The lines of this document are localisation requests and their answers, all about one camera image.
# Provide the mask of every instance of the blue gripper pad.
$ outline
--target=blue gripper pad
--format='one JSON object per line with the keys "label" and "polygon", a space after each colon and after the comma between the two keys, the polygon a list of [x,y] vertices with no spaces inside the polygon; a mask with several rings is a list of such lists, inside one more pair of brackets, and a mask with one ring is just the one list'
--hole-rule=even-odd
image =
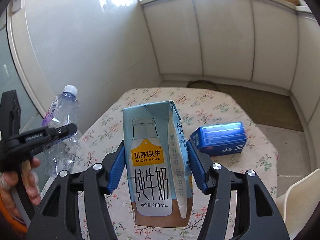
{"label": "blue gripper pad", "polygon": [[109,183],[107,186],[108,194],[111,194],[118,187],[125,166],[124,145],[122,145],[117,152],[118,155],[109,171]]}
{"label": "blue gripper pad", "polygon": [[197,187],[205,194],[208,191],[208,185],[206,183],[208,178],[206,173],[213,162],[210,159],[209,155],[199,152],[194,143],[190,140],[187,141],[187,150],[190,168],[193,177],[195,178]]}

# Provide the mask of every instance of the white bottle cap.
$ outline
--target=white bottle cap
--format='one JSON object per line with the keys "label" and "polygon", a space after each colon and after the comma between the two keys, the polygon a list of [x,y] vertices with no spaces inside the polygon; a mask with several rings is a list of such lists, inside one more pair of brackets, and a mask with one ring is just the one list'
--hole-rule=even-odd
{"label": "white bottle cap", "polygon": [[67,86],[64,87],[63,92],[69,92],[69,93],[73,94],[76,97],[77,94],[78,94],[78,89],[73,85],[67,85]]}

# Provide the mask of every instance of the purple bottle label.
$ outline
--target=purple bottle label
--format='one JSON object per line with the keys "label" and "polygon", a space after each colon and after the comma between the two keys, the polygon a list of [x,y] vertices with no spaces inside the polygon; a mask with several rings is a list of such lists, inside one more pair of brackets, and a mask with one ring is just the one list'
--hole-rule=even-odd
{"label": "purple bottle label", "polygon": [[53,119],[55,112],[57,111],[57,108],[58,108],[58,102],[59,102],[59,98],[58,96],[56,96],[53,102],[51,103],[51,106],[47,111],[44,119],[42,120],[42,123],[41,123],[42,126],[48,125],[48,123]]}

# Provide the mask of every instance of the black clamp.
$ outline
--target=black clamp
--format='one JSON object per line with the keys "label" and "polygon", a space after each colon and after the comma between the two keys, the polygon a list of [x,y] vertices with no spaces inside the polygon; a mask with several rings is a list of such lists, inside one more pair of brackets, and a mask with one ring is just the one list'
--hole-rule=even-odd
{"label": "black clamp", "polygon": [[17,172],[18,184],[10,192],[28,227],[35,208],[22,182],[21,163],[31,160],[45,147],[51,147],[59,140],[72,136],[76,133],[77,126],[72,123],[59,128],[41,127],[19,134],[20,117],[17,92],[4,92],[0,102],[0,172]]}
{"label": "black clamp", "polygon": [[187,149],[198,188],[211,195],[198,240],[224,240],[232,190],[237,192],[232,240],[289,240],[281,214],[255,171],[229,171],[199,152],[191,140]]}
{"label": "black clamp", "polygon": [[84,205],[91,240],[116,240],[104,195],[118,187],[125,166],[124,141],[116,152],[86,171],[61,171],[45,194],[26,240],[82,239],[78,210],[78,191],[84,192]]}

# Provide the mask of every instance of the milk bottle illustration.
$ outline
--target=milk bottle illustration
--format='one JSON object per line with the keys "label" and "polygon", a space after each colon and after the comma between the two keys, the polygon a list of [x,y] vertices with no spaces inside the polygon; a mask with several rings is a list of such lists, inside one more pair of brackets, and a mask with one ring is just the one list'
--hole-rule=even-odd
{"label": "milk bottle illustration", "polygon": [[137,211],[143,216],[172,213],[171,184],[166,152],[154,118],[133,119],[131,176]]}

